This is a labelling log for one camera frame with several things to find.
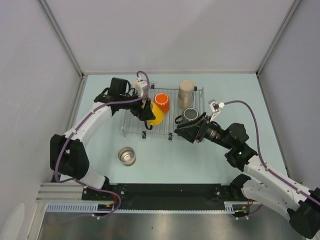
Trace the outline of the yellow mug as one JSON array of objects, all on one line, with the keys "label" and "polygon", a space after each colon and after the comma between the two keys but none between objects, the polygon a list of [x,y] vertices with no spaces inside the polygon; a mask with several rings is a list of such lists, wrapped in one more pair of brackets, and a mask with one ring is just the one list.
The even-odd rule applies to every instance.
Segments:
[{"label": "yellow mug", "polygon": [[154,113],[156,119],[143,121],[147,130],[152,130],[154,126],[159,125],[164,119],[164,113],[162,110],[153,101],[151,101],[151,103],[153,105],[152,112]]}]

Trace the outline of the dark grey mug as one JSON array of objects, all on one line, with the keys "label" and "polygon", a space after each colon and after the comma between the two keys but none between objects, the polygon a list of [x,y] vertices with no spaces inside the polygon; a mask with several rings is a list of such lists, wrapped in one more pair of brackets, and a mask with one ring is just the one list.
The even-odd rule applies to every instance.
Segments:
[{"label": "dark grey mug", "polygon": [[175,118],[174,122],[177,125],[188,123],[188,122],[196,120],[199,117],[199,115],[200,115],[199,111],[196,108],[188,107],[183,110],[181,115],[178,115]]}]

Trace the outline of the orange mug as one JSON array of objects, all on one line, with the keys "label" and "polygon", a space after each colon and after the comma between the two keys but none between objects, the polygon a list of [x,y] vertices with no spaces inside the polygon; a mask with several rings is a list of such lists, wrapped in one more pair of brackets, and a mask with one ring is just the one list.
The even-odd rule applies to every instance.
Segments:
[{"label": "orange mug", "polygon": [[158,93],[154,96],[153,102],[167,114],[170,110],[170,97],[166,93]]}]

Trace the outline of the beige patterned mug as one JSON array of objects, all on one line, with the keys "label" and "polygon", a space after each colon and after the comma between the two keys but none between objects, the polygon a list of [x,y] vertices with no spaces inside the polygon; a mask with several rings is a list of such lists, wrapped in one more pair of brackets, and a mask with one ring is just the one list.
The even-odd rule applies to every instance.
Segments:
[{"label": "beige patterned mug", "polygon": [[195,85],[191,80],[183,80],[178,89],[178,105],[182,109],[191,108],[194,103]]}]

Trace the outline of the stainless steel cup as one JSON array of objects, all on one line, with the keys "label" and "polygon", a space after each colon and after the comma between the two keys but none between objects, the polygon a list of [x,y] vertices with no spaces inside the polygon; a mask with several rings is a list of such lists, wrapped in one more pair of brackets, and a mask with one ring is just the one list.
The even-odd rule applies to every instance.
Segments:
[{"label": "stainless steel cup", "polygon": [[136,162],[135,151],[131,147],[123,147],[118,152],[118,159],[122,162],[123,165],[129,167]]}]

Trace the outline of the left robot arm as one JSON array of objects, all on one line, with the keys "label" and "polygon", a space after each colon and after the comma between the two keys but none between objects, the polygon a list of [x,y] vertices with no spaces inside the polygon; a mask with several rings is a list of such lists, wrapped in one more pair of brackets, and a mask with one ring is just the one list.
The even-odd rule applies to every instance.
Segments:
[{"label": "left robot arm", "polygon": [[64,134],[55,134],[50,139],[50,168],[54,176],[68,176],[69,180],[92,187],[93,194],[100,200],[110,196],[108,178],[96,172],[86,153],[86,145],[96,131],[119,110],[128,110],[140,121],[154,120],[148,92],[151,88],[148,78],[130,83],[126,79],[113,77],[93,101],[89,112]]}]

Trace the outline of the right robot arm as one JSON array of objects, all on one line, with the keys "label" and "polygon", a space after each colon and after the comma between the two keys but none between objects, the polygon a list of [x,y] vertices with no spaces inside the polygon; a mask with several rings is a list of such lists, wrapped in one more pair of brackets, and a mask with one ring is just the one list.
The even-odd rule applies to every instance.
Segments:
[{"label": "right robot arm", "polygon": [[242,172],[230,188],[235,200],[258,201],[282,215],[304,238],[316,236],[320,230],[320,189],[312,190],[263,163],[260,155],[246,143],[249,136],[243,124],[233,123],[222,129],[205,113],[179,115],[175,123],[175,133],[190,143],[207,139],[228,149],[227,162]]}]

